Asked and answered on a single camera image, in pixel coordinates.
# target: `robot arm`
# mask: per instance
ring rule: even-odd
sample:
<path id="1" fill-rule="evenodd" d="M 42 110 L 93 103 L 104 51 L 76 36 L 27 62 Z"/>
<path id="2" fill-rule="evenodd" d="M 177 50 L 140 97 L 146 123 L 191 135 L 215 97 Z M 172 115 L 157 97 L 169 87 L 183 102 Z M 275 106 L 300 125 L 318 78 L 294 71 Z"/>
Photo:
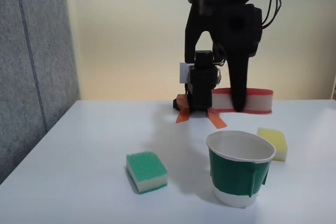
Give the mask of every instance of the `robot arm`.
<path id="1" fill-rule="evenodd" d="M 186 93 L 193 110 L 206 111 L 212 106 L 211 90 L 217 83 L 217 68 L 228 62 L 232 103 L 236 111 L 244 109 L 248 60 L 258 49 L 263 29 L 278 14 L 281 0 L 277 0 L 272 20 L 262 20 L 261 9 L 249 0 L 188 0 L 192 6 L 185 30 L 185 62 L 195 63 L 190 69 Z M 202 32 L 208 31 L 213 41 L 213 51 L 195 51 Z"/>

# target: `green and white sponge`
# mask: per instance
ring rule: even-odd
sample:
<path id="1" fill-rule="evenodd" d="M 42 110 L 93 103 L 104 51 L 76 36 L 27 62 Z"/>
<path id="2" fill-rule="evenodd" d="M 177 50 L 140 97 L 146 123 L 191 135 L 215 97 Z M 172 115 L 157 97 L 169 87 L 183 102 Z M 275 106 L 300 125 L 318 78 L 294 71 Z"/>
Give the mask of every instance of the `green and white sponge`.
<path id="1" fill-rule="evenodd" d="M 154 152 L 126 156 L 126 168 L 140 194 L 154 191 L 168 183 L 168 172 Z"/>

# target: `green paper cup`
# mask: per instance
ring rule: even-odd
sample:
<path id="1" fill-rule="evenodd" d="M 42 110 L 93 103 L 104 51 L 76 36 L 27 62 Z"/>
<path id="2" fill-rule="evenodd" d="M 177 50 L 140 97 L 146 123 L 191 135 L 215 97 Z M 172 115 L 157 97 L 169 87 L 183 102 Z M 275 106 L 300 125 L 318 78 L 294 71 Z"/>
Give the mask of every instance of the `green paper cup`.
<path id="1" fill-rule="evenodd" d="M 266 182 L 275 147 L 242 131 L 219 131 L 209 135 L 206 143 L 216 197 L 231 207 L 252 205 Z"/>

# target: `yellow sponge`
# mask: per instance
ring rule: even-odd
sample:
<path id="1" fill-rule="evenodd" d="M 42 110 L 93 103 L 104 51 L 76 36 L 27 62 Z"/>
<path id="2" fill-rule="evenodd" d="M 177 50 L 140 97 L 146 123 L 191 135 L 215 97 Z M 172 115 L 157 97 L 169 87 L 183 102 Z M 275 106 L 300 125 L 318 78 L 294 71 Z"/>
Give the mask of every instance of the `yellow sponge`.
<path id="1" fill-rule="evenodd" d="M 286 161 L 287 157 L 287 143 L 285 135 L 281 131 L 272 129 L 259 128 L 258 136 L 269 141 L 277 149 L 277 152 L 273 158 L 275 161 Z"/>

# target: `cup rim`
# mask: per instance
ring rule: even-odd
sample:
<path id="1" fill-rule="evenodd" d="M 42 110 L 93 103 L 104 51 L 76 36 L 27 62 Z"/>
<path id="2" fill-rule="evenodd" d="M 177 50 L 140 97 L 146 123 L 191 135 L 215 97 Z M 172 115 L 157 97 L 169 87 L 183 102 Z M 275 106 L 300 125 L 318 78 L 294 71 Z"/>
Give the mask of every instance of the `cup rim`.
<path id="1" fill-rule="evenodd" d="M 211 146 L 211 141 L 214 139 L 213 137 L 215 135 L 219 135 L 219 134 L 221 134 L 222 136 L 223 136 L 223 134 L 224 135 L 228 135 L 228 136 L 232 135 L 232 134 L 235 134 L 235 135 L 238 134 L 241 137 L 248 137 L 248 138 L 254 138 L 256 140 L 262 140 L 270 148 L 273 149 L 273 154 L 270 157 L 264 158 L 264 159 L 245 159 L 245 158 L 233 157 L 233 156 L 229 156 L 229 155 L 220 153 L 217 150 L 213 149 L 212 146 Z M 276 154 L 276 148 L 269 141 L 267 141 L 266 139 L 264 139 L 261 136 L 258 136 L 258 135 L 252 134 L 252 133 L 248 133 L 248 132 L 244 132 L 244 131 L 217 131 L 215 133 L 210 134 L 207 137 L 206 144 L 207 144 L 208 148 L 212 152 L 216 153 L 218 156 L 223 157 L 223 158 L 228 159 L 228 160 L 231 160 L 231 161 L 236 161 L 236 162 L 252 162 L 252 163 L 256 163 L 256 164 L 267 163 L 267 162 L 271 161 L 274 158 L 275 154 Z"/>

